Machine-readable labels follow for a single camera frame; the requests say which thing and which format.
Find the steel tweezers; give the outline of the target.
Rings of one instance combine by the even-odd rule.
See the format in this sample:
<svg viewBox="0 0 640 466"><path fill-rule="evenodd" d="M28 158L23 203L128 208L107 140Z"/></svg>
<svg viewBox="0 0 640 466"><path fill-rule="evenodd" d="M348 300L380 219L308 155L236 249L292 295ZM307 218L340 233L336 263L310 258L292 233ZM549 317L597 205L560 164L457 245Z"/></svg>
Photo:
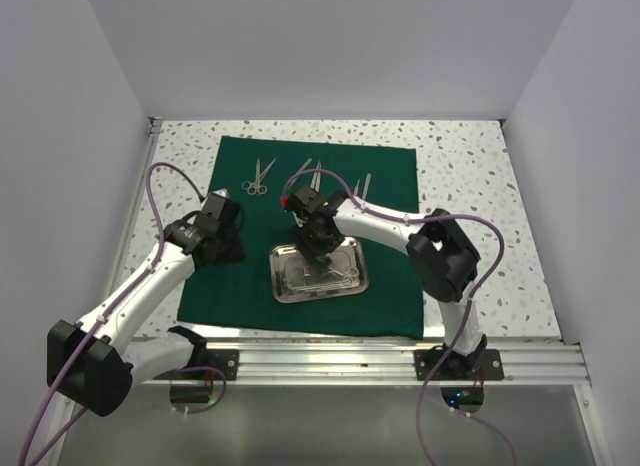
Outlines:
<svg viewBox="0 0 640 466"><path fill-rule="evenodd" d="M321 168L322 168L322 164L320 161L318 161L315 167L316 171L313 173L311 183L310 183L310 187L316 192L320 191L320 184L321 184L320 169Z"/></svg>
<svg viewBox="0 0 640 466"><path fill-rule="evenodd" d="M304 170L306 169L306 167L311 163L311 161L312 161L312 158L308 158L308 159L307 159L307 160L306 160L306 161L305 161L305 162L304 162L304 163L299 167L299 169L297 170L297 172L296 172L296 173L294 173L294 176L295 176L296 174L299 174L299 173L301 173L302 171L304 171Z"/></svg>

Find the stainless steel instrument tray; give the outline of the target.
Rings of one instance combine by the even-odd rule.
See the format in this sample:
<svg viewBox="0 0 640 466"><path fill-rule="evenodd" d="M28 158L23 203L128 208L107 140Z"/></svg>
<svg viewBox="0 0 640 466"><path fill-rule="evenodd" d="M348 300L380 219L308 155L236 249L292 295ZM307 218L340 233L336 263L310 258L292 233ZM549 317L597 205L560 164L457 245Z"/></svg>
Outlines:
<svg viewBox="0 0 640 466"><path fill-rule="evenodd" d="M346 237L342 244L327 256L326 264L307 262L293 244L275 246L269 254L272 294L282 304L361 294L369 287L369 273L359 240ZM359 278L342 284L327 268L359 270Z"/></svg>

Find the steel forceps with ring handles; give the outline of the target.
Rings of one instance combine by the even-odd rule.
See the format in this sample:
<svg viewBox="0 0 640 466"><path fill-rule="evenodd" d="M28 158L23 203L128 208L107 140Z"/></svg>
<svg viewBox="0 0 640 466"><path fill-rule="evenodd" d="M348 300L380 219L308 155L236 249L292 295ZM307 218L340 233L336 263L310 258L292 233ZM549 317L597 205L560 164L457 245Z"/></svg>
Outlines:
<svg viewBox="0 0 640 466"><path fill-rule="evenodd" d="M264 184L264 179L266 178L267 174L270 172L271 168L274 166L275 163L276 163L276 159L272 159L266 166L263 166L262 162L261 162L261 171L262 171L261 184L262 185L266 186Z"/></svg>

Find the green surgical cloth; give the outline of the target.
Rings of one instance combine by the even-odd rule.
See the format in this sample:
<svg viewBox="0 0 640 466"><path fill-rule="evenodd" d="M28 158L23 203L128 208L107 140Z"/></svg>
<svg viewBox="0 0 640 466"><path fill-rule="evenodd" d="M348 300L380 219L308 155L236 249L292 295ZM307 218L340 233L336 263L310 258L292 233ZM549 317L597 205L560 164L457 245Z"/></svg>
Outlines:
<svg viewBox="0 0 640 466"><path fill-rule="evenodd" d="M245 260L201 269L184 284L178 319L198 325L307 332L339 336L401 336L420 339L423 293L407 256L369 240L361 242L370 284L357 295L282 304L272 294L269 253L289 241L294 219L283 212L280 195L287 180L312 158L353 186L372 174L368 200L415 213L419 209L416 153L412 149L269 141L225 136L209 182L227 189L246 212L240 238ZM264 179L262 196L242 189L254 178L255 163L276 163Z"/></svg>

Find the steel scissors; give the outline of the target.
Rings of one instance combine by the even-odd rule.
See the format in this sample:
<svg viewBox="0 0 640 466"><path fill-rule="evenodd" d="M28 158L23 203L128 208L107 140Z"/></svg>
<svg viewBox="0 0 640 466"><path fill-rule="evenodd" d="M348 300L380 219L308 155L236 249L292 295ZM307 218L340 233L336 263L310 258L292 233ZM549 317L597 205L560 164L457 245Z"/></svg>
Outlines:
<svg viewBox="0 0 640 466"><path fill-rule="evenodd" d="M336 280L340 281L342 284L351 284L354 280L359 278L359 270L355 267L341 270L329 266L327 270L332 276L336 278Z"/></svg>

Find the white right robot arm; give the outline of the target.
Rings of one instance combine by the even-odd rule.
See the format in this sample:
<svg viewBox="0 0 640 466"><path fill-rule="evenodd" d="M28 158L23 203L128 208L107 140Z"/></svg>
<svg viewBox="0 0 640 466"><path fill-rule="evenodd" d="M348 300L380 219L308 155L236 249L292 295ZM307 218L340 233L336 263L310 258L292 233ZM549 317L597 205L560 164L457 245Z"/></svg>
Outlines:
<svg viewBox="0 0 640 466"><path fill-rule="evenodd" d="M421 216L371 204L341 190L325 196L309 186L283 194L281 205L295 218L288 235L310 263L327 265L328 256L348 236L405 254L423 292L438 302L445 328L443 346L450 349L445 355L447 370L464 379L480 368L486 335L477 314L463 305L477 278L480 255L447 211L435 209Z"/></svg>

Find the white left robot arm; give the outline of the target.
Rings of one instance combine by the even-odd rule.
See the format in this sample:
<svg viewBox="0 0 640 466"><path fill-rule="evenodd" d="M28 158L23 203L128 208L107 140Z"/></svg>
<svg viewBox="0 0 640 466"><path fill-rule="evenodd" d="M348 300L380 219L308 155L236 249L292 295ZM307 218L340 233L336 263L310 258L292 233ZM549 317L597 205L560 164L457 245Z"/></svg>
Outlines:
<svg viewBox="0 0 640 466"><path fill-rule="evenodd" d="M75 323L58 321L47 336L48 386L105 417L147 380L175 372L221 377L205 339L174 326L144 344L135 333L170 292L201 269L242 261L240 203L226 190L208 194L200 209L170 223L141 266L99 306Z"/></svg>

